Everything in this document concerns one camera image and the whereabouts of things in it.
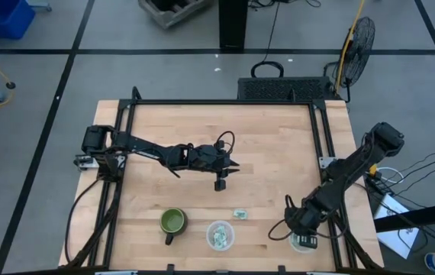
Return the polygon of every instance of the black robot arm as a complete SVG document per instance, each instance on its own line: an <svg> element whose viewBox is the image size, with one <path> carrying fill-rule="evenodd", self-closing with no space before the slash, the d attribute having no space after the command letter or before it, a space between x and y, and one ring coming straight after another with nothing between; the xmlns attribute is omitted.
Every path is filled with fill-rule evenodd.
<svg viewBox="0 0 435 275"><path fill-rule="evenodd" d="M295 207L286 196L285 223L297 235L316 235L317 227L340 208L345 190L372 165L393 157L404 145L404 136L386 122L364 136L363 145L344 160L334 160L322 171L322 184Z"/></svg>
<svg viewBox="0 0 435 275"><path fill-rule="evenodd" d="M85 137L82 142L82 151L86 156L92 157L97 161L99 176L105 180L116 180L118 177L118 166L120 160L118 155L139 154L143 157L158 161L178 178L176 171L192 170L199 172L209 172L216 174L214 189L221 191L226 188L224 178L238 169L228 169L230 166L237 167L238 163L230 158L234 141L231 148L224 149L224 141L221 138L225 134L234 134L230 131L224 132L213 145L200 145L194 147L193 144L177 144L175 146L160 146L144 139L134 137L130 133L116 131L112 126L94 125L87 127ZM107 136L110 135L112 145L107 147Z"/></svg>

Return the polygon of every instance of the butcher block tabletop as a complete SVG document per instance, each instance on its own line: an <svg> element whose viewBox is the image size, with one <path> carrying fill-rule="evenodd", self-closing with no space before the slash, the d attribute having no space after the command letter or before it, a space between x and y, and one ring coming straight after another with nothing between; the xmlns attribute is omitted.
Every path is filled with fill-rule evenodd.
<svg viewBox="0 0 435 275"><path fill-rule="evenodd" d="M345 103L326 101L326 105L337 157L347 157L356 146ZM117 108L118 101L100 101L94 125L114 125ZM317 124L327 155L319 112ZM284 265L287 271L334 271L330 240L318 237L317 249L301 254L288 240L267 237L270 228L283 219L285 195L300 205L301 199L320 184L307 106L137 105L131 134L162 146L198 146L213 144L224 131L236 135L231 159L240 164L240 172L226 178L227 188L221 192L214 191L212 173L179 171L178 179L155 160L128 157L110 269L166 270L167 264L175 264L176 270L277 271L278 265ZM224 140L229 142L230 137L226 135ZM81 173L77 196L94 182L96 173ZM71 257L94 230L101 190L102 183L98 183L82 197L73 213ZM188 227L167 246L160 216L165 209L175 207L188 216ZM245 209L248 218L234 218L235 209ZM372 259L383 265L364 189L352 186L347 190L346 209L351 232ZM215 251L206 241L207 227L217 220L234 227L235 241L227 251ZM327 223L318 231L328 235ZM273 234L287 232L282 224ZM104 234L97 264L102 262L106 241ZM343 265L347 266L342 239L340 248ZM62 254L60 264L65 262Z"/></svg>

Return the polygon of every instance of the green mug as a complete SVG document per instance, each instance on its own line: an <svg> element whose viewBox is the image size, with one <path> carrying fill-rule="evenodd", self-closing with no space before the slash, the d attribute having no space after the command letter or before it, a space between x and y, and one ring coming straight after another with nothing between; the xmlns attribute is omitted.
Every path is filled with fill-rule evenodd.
<svg viewBox="0 0 435 275"><path fill-rule="evenodd" d="M181 209L167 209L159 218L159 226L166 234L165 244L171 245L173 238L187 228L187 216Z"/></svg>

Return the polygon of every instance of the white paper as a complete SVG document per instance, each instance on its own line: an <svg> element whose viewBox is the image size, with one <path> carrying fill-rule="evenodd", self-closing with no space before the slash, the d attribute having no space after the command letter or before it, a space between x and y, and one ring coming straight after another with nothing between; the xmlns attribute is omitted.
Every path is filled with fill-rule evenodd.
<svg viewBox="0 0 435 275"><path fill-rule="evenodd" d="M402 204L397 202L391 196L385 195L384 198L382 199L382 204L379 206L377 212L375 213L374 219L384 218L388 215L395 215L394 212L387 210L387 208L385 208L382 205L388 206L390 209L396 211L397 213L408 212L408 209L406 209ZM412 248L418 232L419 229L417 228L407 228L407 229L400 230L399 235L397 230L377 233L377 238L385 246L391 248L395 253L399 254L399 256L403 257L404 259L407 259L409 252L411 251L410 248ZM406 246L406 244L404 244L399 239L399 236L401 236L402 240L409 247Z"/></svg>

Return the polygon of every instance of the white cable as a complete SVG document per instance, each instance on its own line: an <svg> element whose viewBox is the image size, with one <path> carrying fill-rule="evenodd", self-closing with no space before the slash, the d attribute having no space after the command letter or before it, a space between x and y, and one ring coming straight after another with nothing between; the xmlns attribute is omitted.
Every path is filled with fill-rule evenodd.
<svg viewBox="0 0 435 275"><path fill-rule="evenodd" d="M391 167L378 167L377 171L380 171L380 170L390 170L390 171L398 174L401 177L401 180L397 181L397 180L390 180L392 178L392 176L390 178L386 178L383 176L382 180L384 180L385 182L389 182L389 183L403 183L404 182L404 176L402 175L401 172L397 171L396 169L391 168Z"/></svg>

